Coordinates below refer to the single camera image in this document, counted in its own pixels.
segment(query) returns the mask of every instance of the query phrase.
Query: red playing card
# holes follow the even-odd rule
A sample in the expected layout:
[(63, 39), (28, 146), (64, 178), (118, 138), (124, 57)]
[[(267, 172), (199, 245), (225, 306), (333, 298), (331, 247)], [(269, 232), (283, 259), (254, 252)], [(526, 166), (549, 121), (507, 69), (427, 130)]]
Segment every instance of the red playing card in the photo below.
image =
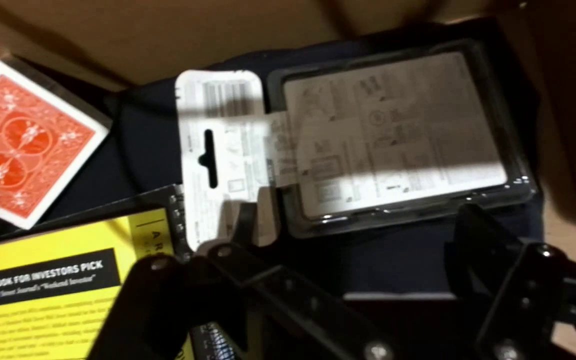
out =
[(30, 227), (99, 146), (99, 131), (56, 96), (0, 72), (0, 217)]

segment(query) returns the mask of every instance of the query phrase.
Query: card deck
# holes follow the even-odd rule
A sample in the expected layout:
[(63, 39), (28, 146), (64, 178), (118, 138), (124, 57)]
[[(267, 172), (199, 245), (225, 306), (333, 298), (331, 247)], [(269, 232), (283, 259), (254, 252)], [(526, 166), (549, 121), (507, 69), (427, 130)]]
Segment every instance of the card deck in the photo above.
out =
[(28, 230), (102, 141), (111, 121), (50, 77), (10, 64), (0, 60), (0, 217)]

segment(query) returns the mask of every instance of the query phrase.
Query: playing card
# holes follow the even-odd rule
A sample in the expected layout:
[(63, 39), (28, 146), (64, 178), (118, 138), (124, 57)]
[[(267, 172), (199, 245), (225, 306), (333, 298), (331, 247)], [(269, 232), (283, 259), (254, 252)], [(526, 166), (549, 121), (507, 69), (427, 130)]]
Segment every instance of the playing card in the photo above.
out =
[(10, 64), (21, 62), (0, 60), (0, 217), (28, 230), (111, 121), (50, 77)]

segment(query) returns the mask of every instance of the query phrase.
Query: black fabric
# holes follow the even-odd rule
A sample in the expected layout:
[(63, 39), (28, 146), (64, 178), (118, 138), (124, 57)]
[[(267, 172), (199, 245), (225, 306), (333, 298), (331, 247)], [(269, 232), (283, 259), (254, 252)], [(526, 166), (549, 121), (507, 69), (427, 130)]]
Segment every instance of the black fabric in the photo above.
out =
[[(516, 127), (534, 164), (538, 99), (494, 19), (383, 31), (302, 50), (258, 52), (216, 64), (212, 69), (249, 68), (267, 80), (272, 69), (286, 66), (344, 60), (458, 38), (487, 42)], [(112, 134), (42, 222), (182, 179), (175, 77), (111, 96), (107, 107), (117, 118)], [(529, 206), (493, 214), (519, 236), (542, 237), (540, 198)], [(269, 252), (338, 293), (451, 292), (445, 245), (453, 239), (453, 230), (454, 220), (446, 217), (318, 239), (293, 239), (283, 232), (280, 241)]]

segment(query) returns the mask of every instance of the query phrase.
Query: yellow booklet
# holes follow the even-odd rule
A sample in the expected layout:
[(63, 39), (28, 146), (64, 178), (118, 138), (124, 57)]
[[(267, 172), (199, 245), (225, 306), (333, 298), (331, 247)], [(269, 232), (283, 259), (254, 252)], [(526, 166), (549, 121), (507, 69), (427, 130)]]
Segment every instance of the yellow booklet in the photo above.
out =
[(0, 243), (0, 360), (87, 358), (132, 264), (156, 252), (173, 253), (164, 209)]

